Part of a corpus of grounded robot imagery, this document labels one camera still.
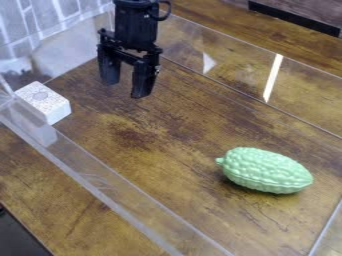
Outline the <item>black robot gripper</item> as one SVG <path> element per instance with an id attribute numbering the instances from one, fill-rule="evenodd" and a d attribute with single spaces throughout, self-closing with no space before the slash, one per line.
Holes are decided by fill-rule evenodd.
<path id="1" fill-rule="evenodd" d="M 134 65 L 133 98 L 143 98 L 153 92 L 159 55 L 162 49 L 155 45 L 162 0 L 114 0 L 115 29 L 102 28 L 98 33 L 98 64 L 103 82 L 119 83 L 121 63 Z"/>

